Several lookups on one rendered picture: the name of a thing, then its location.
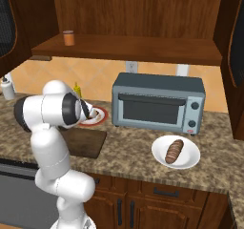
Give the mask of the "brown wooden wall cabinet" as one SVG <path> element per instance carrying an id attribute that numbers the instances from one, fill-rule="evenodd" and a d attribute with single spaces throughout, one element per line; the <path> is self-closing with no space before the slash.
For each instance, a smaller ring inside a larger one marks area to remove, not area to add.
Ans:
<path id="1" fill-rule="evenodd" d="M 38 0 L 54 11 L 55 31 L 35 55 L 217 66 L 221 0 Z M 66 46 L 63 31 L 74 32 Z"/>

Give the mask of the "orange jam jar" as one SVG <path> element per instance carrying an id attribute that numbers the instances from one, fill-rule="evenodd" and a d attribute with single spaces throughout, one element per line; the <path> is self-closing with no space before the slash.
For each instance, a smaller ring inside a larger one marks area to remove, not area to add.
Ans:
<path id="1" fill-rule="evenodd" d="M 64 43 L 66 46 L 74 45 L 74 32 L 73 31 L 63 31 Z"/>

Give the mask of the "brown chocolate glazed pastry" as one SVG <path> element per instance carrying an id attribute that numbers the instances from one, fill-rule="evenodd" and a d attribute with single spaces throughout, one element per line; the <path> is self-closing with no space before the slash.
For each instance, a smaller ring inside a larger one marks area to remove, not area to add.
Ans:
<path id="1" fill-rule="evenodd" d="M 165 161 L 168 164 L 174 163 L 178 159 L 183 147 L 184 147 L 184 142 L 181 139 L 175 140 L 170 145 L 170 147 L 166 153 Z"/>

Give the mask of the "white shaker bottle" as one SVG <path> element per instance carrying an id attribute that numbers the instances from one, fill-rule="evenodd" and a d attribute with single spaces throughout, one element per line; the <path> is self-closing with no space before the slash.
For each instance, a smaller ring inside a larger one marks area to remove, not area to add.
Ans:
<path id="1" fill-rule="evenodd" d="M 12 83 L 3 77 L 1 81 L 2 93 L 7 100 L 13 100 L 15 98 L 15 92 Z"/>

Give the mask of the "white wall switch plate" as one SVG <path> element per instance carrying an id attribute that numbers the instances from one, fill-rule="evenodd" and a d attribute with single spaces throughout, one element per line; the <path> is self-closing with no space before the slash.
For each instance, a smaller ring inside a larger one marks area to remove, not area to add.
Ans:
<path id="1" fill-rule="evenodd" d="M 177 76 L 188 76 L 189 75 L 189 68 L 188 64 L 178 64 L 176 68 L 176 75 Z"/>

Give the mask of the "dark wooden cutting board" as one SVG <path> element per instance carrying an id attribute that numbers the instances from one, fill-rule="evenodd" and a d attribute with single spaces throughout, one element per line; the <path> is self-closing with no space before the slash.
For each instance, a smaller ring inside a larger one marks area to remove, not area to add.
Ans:
<path id="1" fill-rule="evenodd" d="M 68 130 L 61 128 L 60 132 L 72 156 L 93 159 L 98 158 L 107 137 L 105 131 L 82 128 L 71 128 Z"/>

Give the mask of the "wooden base cabinet door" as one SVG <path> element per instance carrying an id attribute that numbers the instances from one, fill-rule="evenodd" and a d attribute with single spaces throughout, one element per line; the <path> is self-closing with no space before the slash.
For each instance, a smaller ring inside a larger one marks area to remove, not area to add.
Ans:
<path id="1" fill-rule="evenodd" d="M 198 227 L 202 212 L 201 208 L 129 196 L 129 229 L 131 229 L 131 200 L 134 200 L 133 229 L 197 229 Z"/>
<path id="2" fill-rule="evenodd" d="M 122 199 L 122 225 L 118 226 L 117 200 Z M 94 221 L 97 229 L 126 229 L 126 194 L 96 191 L 93 197 L 84 204 L 88 216 Z"/>

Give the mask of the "grey toaster oven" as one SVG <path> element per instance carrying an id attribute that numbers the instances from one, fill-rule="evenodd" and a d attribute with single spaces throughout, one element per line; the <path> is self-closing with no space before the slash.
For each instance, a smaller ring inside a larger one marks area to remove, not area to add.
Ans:
<path id="1" fill-rule="evenodd" d="M 184 106 L 124 101 L 119 94 L 150 95 L 185 99 Z M 112 85 L 114 126 L 162 130 L 197 135 L 200 130 L 205 89 L 201 78 L 144 73 L 120 73 Z M 193 102 L 199 104 L 192 109 Z M 191 128 L 190 120 L 196 122 Z"/>

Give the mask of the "wooden drawer front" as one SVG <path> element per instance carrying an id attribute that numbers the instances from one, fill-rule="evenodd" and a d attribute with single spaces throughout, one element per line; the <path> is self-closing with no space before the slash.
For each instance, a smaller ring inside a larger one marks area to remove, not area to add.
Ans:
<path id="1" fill-rule="evenodd" d="M 90 174 L 93 179 L 100 178 L 96 184 L 97 190 L 114 191 L 115 193 L 125 193 L 127 191 L 127 180 L 122 177 L 112 177 L 99 174 Z"/>
<path id="2" fill-rule="evenodd" d="M 160 196 L 153 193 L 153 188 L 157 187 L 160 191 L 175 192 L 179 191 L 179 198 L 172 198 L 167 196 Z M 141 185 L 142 193 L 147 197 L 158 198 L 161 200 L 169 200 L 174 203 L 191 205 L 194 207 L 202 208 L 208 193 L 204 191 L 198 191 L 195 189 L 182 188 L 177 186 L 170 186 L 164 184 L 156 184 L 143 181 Z"/>

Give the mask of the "white wall outlet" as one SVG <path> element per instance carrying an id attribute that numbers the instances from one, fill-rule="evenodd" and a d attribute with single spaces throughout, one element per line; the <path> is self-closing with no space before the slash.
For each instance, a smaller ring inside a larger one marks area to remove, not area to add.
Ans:
<path id="1" fill-rule="evenodd" d="M 126 72 L 127 73 L 137 73 L 137 62 L 127 61 L 126 62 Z"/>

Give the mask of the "yellow bottle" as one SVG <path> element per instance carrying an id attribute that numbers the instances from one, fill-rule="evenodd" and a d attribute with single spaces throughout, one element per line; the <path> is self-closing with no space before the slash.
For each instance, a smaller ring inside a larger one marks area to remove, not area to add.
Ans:
<path id="1" fill-rule="evenodd" d="M 73 90 L 76 92 L 76 94 L 79 96 L 79 98 L 82 98 L 81 89 L 78 86 L 77 82 L 74 83 Z"/>

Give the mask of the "grey dishwasher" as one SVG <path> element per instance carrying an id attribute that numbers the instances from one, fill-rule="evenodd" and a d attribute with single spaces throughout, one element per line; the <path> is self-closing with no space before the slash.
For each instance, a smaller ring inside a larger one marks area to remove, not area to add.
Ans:
<path id="1" fill-rule="evenodd" d="M 57 197 L 36 187 L 38 166 L 0 158 L 0 222 L 22 229 L 50 229 Z"/>

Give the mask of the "red rimmed white plate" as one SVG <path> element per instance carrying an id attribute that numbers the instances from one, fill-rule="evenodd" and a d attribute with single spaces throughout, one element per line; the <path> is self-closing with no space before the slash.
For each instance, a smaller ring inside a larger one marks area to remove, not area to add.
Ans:
<path id="1" fill-rule="evenodd" d="M 95 118 L 88 119 L 82 123 L 80 123 L 80 126 L 96 126 L 104 122 L 108 117 L 108 112 L 102 108 L 102 107 L 94 107 L 96 110 L 96 116 Z"/>

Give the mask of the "wooden cabinet door dark panel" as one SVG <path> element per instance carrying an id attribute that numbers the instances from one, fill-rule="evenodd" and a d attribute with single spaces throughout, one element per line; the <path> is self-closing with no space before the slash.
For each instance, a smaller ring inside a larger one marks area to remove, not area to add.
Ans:
<path id="1" fill-rule="evenodd" d="M 233 138 L 244 140 L 244 0 L 221 0 L 213 41 L 220 65 Z"/>
<path id="2" fill-rule="evenodd" d="M 0 77 L 31 57 L 16 0 L 0 0 Z"/>

